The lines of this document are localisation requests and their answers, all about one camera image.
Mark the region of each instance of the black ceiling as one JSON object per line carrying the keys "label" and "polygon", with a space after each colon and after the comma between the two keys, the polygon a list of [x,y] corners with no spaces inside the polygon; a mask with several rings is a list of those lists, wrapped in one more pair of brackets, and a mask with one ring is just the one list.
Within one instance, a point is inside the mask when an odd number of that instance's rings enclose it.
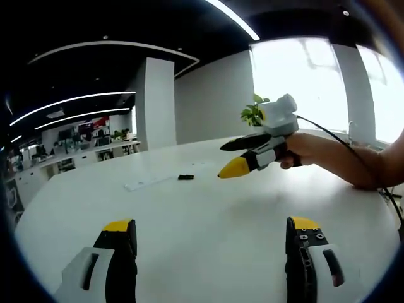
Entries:
{"label": "black ceiling", "polygon": [[[338,43],[370,45],[370,31],[355,17],[342,14],[341,1],[222,1],[268,40],[294,35],[323,35]],[[126,41],[156,45],[196,57],[192,69],[248,49],[254,41],[205,0],[134,0],[97,3],[8,3],[1,26],[1,123],[14,138],[50,122],[45,115],[63,108],[66,116],[126,107],[120,96],[87,98],[33,114],[14,126],[11,121],[67,98],[128,88],[145,57],[175,62],[175,72],[193,60],[167,52],[126,45],[94,45],[62,50],[33,63],[43,53],[66,45]],[[13,112],[6,109],[5,100]]]}

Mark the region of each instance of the curved light strip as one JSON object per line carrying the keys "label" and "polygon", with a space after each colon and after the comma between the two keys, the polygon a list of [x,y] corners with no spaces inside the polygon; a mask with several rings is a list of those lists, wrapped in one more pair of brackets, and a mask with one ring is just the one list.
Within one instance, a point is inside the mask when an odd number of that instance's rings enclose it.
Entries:
{"label": "curved light strip", "polygon": [[12,139],[11,142],[14,143],[14,142],[17,141],[18,139],[20,139],[22,136],[23,136],[22,134],[19,135],[17,138]]}
{"label": "curved light strip", "polygon": [[102,113],[104,113],[104,112],[121,112],[121,111],[124,111],[124,110],[130,110],[130,108],[129,108],[129,107],[125,107],[124,109],[100,110],[100,111],[98,111],[98,112],[88,112],[88,113],[86,113],[86,114],[75,115],[75,116],[63,118],[63,119],[60,119],[60,120],[52,121],[52,122],[50,122],[50,123],[47,123],[47,124],[38,126],[37,128],[35,128],[35,130],[40,129],[40,128],[44,128],[44,127],[46,127],[46,126],[48,126],[48,125],[51,125],[51,124],[54,124],[54,123],[58,123],[58,122],[61,122],[61,121],[66,121],[66,120],[70,120],[70,119],[74,119],[74,118],[78,118],[78,117],[84,117],[84,116],[95,115],[95,114],[102,114]]}
{"label": "curved light strip", "polygon": [[29,115],[32,115],[42,109],[47,109],[48,107],[57,105],[57,104],[62,104],[65,102],[69,102],[69,101],[73,101],[73,100],[78,100],[78,99],[83,99],[83,98],[92,98],[92,97],[99,97],[99,96],[108,96],[108,95],[132,95],[136,92],[112,92],[112,93],[93,93],[92,95],[85,95],[85,96],[80,96],[80,97],[75,97],[75,98],[70,98],[70,99],[66,99],[66,100],[62,100],[62,101],[58,101],[52,104],[48,104],[45,105],[43,107],[40,107],[39,109],[35,109],[27,114],[25,114],[24,116],[19,117],[17,120],[14,120],[10,126],[13,126],[14,124],[16,124],[18,121],[21,121],[22,119],[28,117]]}
{"label": "curved light strip", "polygon": [[236,22],[246,33],[248,33],[254,41],[259,40],[257,33],[243,20],[238,14],[234,13],[230,8],[221,3],[219,0],[205,0],[214,7],[225,13],[230,19]]}
{"label": "curved light strip", "polygon": [[182,52],[177,52],[176,50],[166,49],[165,47],[160,47],[160,46],[151,45],[151,44],[137,43],[137,42],[103,40],[103,41],[76,43],[76,44],[62,46],[62,47],[59,47],[58,49],[52,49],[49,52],[45,52],[42,55],[39,55],[39,56],[33,58],[30,62],[28,62],[28,64],[31,64],[35,61],[38,61],[39,59],[41,59],[43,57],[49,56],[51,54],[55,54],[57,52],[65,51],[67,49],[75,49],[77,47],[91,46],[91,45],[126,45],[126,46],[144,47],[146,49],[155,49],[156,51],[169,52],[170,54],[178,55],[178,56],[195,61],[191,65],[184,68],[182,71],[179,71],[177,74],[175,74],[174,77],[179,76],[180,74],[185,72],[187,69],[189,69],[189,68],[193,67],[194,65],[198,64],[199,62],[201,62],[198,58],[192,57],[192,56],[184,54]]}

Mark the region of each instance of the black cable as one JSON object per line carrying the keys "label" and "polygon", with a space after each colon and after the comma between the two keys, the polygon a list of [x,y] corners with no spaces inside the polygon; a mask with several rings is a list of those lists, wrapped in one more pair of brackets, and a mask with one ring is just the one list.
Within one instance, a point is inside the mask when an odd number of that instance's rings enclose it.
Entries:
{"label": "black cable", "polygon": [[336,139],[338,142],[340,142],[343,146],[345,146],[346,148],[348,148],[348,150],[353,153],[353,155],[359,160],[359,162],[367,169],[368,173],[370,173],[370,175],[373,175],[376,182],[378,184],[381,185],[381,189],[384,191],[385,195],[387,195],[387,197],[389,197],[390,201],[392,202],[398,218],[400,219],[400,223],[403,224],[403,216],[401,215],[400,209],[398,208],[396,201],[394,200],[393,196],[391,195],[391,193],[388,191],[388,189],[386,188],[386,186],[383,185],[383,183],[379,180],[379,177],[374,173],[374,171],[368,166],[368,164],[365,162],[364,159],[362,159],[362,157],[351,147],[349,146],[346,142],[344,142],[343,140],[341,140],[338,136],[336,136],[335,134],[333,134],[331,131],[329,131],[328,129],[320,126],[319,124],[312,122],[306,118],[303,118],[301,116],[296,116],[298,119],[302,119],[305,120],[311,124],[313,124],[314,126],[316,126],[317,128],[321,129],[322,131],[325,131],[326,133],[328,133],[330,136],[332,136],[334,139]]}

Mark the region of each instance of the window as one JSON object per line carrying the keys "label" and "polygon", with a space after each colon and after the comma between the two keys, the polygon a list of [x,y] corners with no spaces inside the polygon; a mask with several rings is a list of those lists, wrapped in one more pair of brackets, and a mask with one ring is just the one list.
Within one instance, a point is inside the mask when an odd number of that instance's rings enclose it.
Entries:
{"label": "window", "polygon": [[389,59],[359,45],[358,50],[371,84],[376,139],[392,143],[404,128],[404,82]]}
{"label": "window", "polygon": [[[251,46],[254,91],[276,101],[289,93],[297,113],[328,129],[348,131],[341,71],[327,39],[293,38]],[[313,128],[299,121],[300,128]]]}

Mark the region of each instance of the plant on desk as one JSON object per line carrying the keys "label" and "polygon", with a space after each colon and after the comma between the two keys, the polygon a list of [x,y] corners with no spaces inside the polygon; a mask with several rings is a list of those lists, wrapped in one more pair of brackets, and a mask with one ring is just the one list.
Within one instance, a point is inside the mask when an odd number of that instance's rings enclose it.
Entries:
{"label": "plant on desk", "polygon": [[262,126],[261,121],[264,119],[264,113],[259,105],[269,101],[268,98],[262,99],[259,95],[254,94],[254,105],[247,105],[247,108],[242,110],[241,120],[247,122],[249,126]]}

